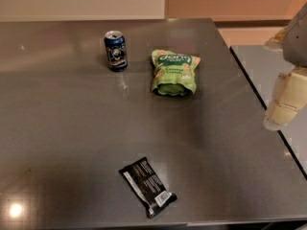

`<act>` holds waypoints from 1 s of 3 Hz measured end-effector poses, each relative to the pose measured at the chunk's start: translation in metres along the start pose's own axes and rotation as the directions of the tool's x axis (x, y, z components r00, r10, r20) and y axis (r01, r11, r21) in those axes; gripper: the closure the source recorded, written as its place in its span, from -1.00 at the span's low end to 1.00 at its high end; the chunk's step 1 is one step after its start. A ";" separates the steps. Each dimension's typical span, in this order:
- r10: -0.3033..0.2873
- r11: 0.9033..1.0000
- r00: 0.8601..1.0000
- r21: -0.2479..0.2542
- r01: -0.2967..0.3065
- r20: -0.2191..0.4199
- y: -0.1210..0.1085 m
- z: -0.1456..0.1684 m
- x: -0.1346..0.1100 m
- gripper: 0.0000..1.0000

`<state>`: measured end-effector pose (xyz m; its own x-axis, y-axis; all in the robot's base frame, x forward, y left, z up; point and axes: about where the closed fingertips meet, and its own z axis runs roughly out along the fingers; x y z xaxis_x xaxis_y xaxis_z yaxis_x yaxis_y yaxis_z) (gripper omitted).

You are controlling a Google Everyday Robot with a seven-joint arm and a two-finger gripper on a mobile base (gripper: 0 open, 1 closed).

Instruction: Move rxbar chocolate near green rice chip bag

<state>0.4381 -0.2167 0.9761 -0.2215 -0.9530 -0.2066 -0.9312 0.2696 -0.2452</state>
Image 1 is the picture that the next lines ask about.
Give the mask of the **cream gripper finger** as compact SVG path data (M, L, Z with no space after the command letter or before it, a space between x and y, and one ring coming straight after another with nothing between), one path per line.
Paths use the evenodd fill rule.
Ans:
M296 67L278 75L263 125L276 131L289 124L307 104L307 68Z
M267 40L264 44L264 47L272 51L281 51L283 50L283 42L286 33L286 28L278 31L274 36Z

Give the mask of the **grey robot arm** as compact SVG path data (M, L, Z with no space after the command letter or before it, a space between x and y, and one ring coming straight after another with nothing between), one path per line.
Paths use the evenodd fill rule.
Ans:
M280 73L275 81L263 121L264 127L272 131L289 124L307 104L307 4L275 38L279 39L283 58L295 68Z

